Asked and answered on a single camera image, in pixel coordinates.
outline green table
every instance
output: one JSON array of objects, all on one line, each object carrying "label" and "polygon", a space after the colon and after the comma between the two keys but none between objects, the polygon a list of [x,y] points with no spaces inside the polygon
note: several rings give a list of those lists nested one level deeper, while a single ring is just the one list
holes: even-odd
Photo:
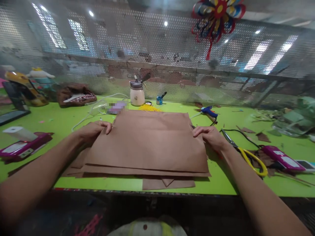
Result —
[{"label": "green table", "polygon": [[[138,109],[129,104],[130,109]],[[180,104],[166,102],[161,107],[166,112],[188,112],[189,116],[197,114],[194,111],[196,108],[193,104]],[[28,157],[26,160],[4,165],[0,162],[0,181],[4,181],[7,178],[7,173],[11,170],[18,168],[19,166],[29,162],[30,160],[44,154],[50,148],[55,146],[64,137],[71,133],[71,128],[82,120],[89,111],[89,107],[71,107],[61,109],[57,103],[50,103],[47,106],[39,108],[31,108],[31,114],[15,120],[9,124],[0,127],[0,148],[7,147],[8,145],[16,142],[12,137],[2,133],[2,131],[11,126],[23,126],[32,132],[54,132],[53,140],[50,141],[44,148],[39,150],[34,155]],[[242,109],[243,112],[232,112]],[[218,129],[236,129],[236,125],[239,127],[247,127],[255,132],[262,130],[270,130],[271,122],[254,122],[250,116],[255,111],[251,108],[240,107],[221,107],[213,108],[214,111],[219,113]],[[78,127],[82,127],[91,121],[99,120],[100,117],[104,121],[113,122],[114,115],[97,115],[95,117],[89,116]],[[192,123],[195,126],[208,126],[211,121],[204,115],[199,115],[192,118]],[[242,134],[235,131],[228,131],[230,137],[237,143],[238,146],[254,150],[256,149],[253,144],[247,141]],[[247,134],[252,140],[259,145],[269,145],[266,142],[258,141],[255,134]],[[315,161],[314,153],[315,144],[308,139],[290,138],[288,136],[276,137],[271,134],[268,135],[271,143],[270,145],[277,146],[283,150],[287,155],[293,159],[303,159],[310,162]],[[222,195],[236,195],[236,186],[226,169],[224,162],[217,157],[213,157],[212,160],[208,160],[209,170],[212,177],[208,179],[195,178],[196,187],[194,188],[180,188],[180,189],[167,189],[167,190],[154,190],[153,192],[169,192],[169,193],[188,193],[188,194],[222,194]],[[300,174],[299,178],[306,180],[310,183],[315,183],[314,174]],[[266,177],[264,182],[279,196],[282,197],[315,197],[315,187],[307,186],[293,179],[286,177]],[[76,179],[74,177],[61,177],[56,182],[55,188],[74,188],[74,189],[92,189],[92,190],[115,190],[115,191],[142,191],[142,179],[134,176],[125,177],[110,177],[110,178],[82,178]]]}]

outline cap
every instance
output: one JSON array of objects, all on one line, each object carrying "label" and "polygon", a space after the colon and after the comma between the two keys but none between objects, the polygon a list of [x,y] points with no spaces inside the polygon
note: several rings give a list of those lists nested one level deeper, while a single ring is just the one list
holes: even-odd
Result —
[{"label": "cap", "polygon": [[140,81],[130,81],[130,87],[134,90],[143,89],[143,85]]}]

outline metal mesh panel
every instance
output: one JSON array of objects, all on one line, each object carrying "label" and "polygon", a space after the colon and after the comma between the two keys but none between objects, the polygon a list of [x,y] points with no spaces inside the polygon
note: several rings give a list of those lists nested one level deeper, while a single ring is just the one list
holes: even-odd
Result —
[{"label": "metal mesh panel", "polygon": [[121,1],[15,0],[0,4],[0,63],[23,73],[38,66],[98,94],[128,94],[134,75],[151,72],[146,98],[167,91],[165,99],[180,102],[294,106],[296,95],[314,95],[305,92],[312,77],[297,80],[315,74],[313,30],[241,20],[208,63],[209,44],[195,41],[194,22]]}]

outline yellow toy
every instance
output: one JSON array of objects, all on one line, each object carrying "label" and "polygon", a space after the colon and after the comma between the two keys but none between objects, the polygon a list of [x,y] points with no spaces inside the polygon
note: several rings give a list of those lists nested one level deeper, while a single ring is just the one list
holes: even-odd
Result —
[{"label": "yellow toy", "polygon": [[25,74],[7,71],[5,77],[8,81],[18,86],[20,92],[30,101],[32,106],[41,107],[49,103],[46,98],[35,89]]}]

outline yellow scissors handle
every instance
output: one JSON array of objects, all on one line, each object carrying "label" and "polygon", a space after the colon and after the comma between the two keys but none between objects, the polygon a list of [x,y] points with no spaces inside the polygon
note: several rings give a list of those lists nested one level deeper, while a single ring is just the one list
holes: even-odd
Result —
[{"label": "yellow scissors handle", "polygon": [[[245,150],[245,149],[243,149],[243,148],[238,147],[238,149],[239,149],[239,151],[241,152],[241,154],[242,154],[243,158],[245,159],[245,161],[247,162],[247,164],[249,164],[249,166],[252,167],[252,169],[253,169],[254,171],[256,171],[256,173],[257,173],[259,176],[265,177],[265,176],[268,174],[267,167],[265,166],[265,164],[264,164],[258,157],[256,157],[254,154],[252,154],[251,152],[249,152],[249,151],[247,151],[247,150]],[[253,165],[252,165],[251,162],[249,161],[249,159],[248,159],[246,153],[247,153],[248,155],[250,155],[251,157],[253,157],[256,161],[258,161],[258,163],[259,163],[259,164],[261,165],[261,167],[262,167],[262,171],[263,171],[262,173],[258,172],[258,171],[253,167]]]}]

